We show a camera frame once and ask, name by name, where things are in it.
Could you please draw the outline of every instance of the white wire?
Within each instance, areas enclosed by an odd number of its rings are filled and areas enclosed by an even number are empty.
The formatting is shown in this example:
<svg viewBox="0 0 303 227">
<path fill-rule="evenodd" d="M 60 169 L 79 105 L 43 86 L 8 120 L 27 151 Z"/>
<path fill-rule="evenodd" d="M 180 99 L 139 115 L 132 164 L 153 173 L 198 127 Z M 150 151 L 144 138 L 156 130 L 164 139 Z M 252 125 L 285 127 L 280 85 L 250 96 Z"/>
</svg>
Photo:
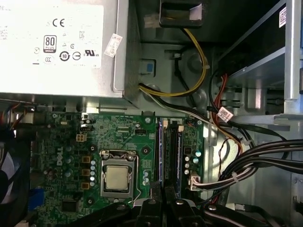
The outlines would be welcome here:
<svg viewBox="0 0 303 227">
<path fill-rule="evenodd" d="M 186 110 L 175 109 L 175 108 L 171 108 L 171 107 L 168 107 L 168 106 L 164 106 L 164 105 L 163 105 L 162 103 L 160 103 L 157 99 L 155 99 L 151 94 L 147 93 L 146 91 L 142 90 L 141 88 L 140 88 L 140 90 L 141 90 L 143 93 L 145 93 L 146 95 L 148 95 L 156 104 L 158 104 L 159 106 L 161 106 L 161 107 L 164 108 L 164 109 L 168 109 L 168 110 L 171 110 L 171 111 L 174 111 L 174 112 L 185 113 L 185 114 L 188 114 L 188 115 L 190 115 L 190 116 L 193 116 L 193 117 L 195 117 L 195 118 L 197 118 L 197 119 L 203 121 L 203 122 L 206 123 L 206 124 L 210 124 L 210 125 L 215 126 L 215 124 L 210 123 L 210 122 L 204 120 L 203 118 L 201 118 L 200 116 L 198 116 L 198 115 L 196 115 L 196 114 L 194 114 L 194 113 L 192 113 L 192 112 L 189 112 L 189 111 L 186 111 Z"/>
</svg>

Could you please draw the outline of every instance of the power supply label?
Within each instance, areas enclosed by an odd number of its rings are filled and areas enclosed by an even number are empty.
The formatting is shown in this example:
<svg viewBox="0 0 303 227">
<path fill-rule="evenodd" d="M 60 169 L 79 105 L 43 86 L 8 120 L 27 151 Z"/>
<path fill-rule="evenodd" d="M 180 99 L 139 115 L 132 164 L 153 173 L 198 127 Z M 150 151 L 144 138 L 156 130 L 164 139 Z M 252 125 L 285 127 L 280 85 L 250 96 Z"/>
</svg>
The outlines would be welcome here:
<svg viewBox="0 0 303 227">
<path fill-rule="evenodd" d="M 35 67 L 101 68 L 103 18 L 100 5 L 0 0 L 0 53 L 5 53 L 0 59 Z"/>
</svg>

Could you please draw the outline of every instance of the motherboard chip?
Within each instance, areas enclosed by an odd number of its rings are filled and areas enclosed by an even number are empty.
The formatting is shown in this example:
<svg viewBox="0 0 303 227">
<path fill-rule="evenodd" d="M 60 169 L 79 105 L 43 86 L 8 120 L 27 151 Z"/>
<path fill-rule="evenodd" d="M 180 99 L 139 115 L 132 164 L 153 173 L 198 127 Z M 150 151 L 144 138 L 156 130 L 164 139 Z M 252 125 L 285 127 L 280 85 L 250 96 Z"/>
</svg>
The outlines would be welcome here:
<svg viewBox="0 0 303 227">
<path fill-rule="evenodd" d="M 77 212 L 78 204 L 76 201 L 62 201 L 62 212 Z"/>
<path fill-rule="evenodd" d="M 107 190 L 127 190 L 128 189 L 128 167 L 127 166 L 107 166 L 106 171 Z"/>
</svg>

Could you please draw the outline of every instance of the green circuit board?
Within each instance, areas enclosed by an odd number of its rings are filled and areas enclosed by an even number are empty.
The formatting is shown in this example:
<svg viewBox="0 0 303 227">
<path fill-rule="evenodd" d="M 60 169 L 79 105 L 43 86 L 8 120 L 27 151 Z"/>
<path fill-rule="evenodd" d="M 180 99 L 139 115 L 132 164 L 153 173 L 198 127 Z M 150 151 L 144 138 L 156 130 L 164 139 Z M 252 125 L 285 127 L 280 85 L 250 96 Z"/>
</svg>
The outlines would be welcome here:
<svg viewBox="0 0 303 227">
<path fill-rule="evenodd" d="M 155 117 L 49 113 L 46 121 L 47 128 L 37 134 L 39 167 L 45 174 L 39 227 L 67 224 L 113 202 L 100 196 L 102 149 L 131 150 L 139 157 L 134 196 L 123 202 L 131 205 L 139 194 L 138 198 L 149 196 Z"/>
</svg>

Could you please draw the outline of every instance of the black plastic bracket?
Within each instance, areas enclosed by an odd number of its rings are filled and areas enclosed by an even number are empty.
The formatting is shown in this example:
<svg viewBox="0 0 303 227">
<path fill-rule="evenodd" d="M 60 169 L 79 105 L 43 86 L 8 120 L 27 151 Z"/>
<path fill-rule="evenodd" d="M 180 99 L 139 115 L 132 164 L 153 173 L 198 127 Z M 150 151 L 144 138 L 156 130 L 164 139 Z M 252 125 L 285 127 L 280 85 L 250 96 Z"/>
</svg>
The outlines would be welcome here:
<svg viewBox="0 0 303 227">
<path fill-rule="evenodd" d="M 202 14 L 202 0 L 160 0 L 161 27 L 199 28 Z"/>
</svg>

